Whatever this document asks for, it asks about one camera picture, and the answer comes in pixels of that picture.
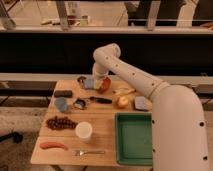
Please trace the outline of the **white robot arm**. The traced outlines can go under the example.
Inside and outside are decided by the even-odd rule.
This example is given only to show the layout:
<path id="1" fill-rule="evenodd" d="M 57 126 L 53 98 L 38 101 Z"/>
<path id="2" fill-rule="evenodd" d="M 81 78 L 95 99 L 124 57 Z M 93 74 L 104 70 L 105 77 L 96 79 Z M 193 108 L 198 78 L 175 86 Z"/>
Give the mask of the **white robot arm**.
<path id="1" fill-rule="evenodd" d="M 152 102 L 153 171 L 209 171 L 204 110 L 196 93 L 125 63 L 120 55 L 115 43 L 97 48 L 93 76 L 113 72 Z"/>

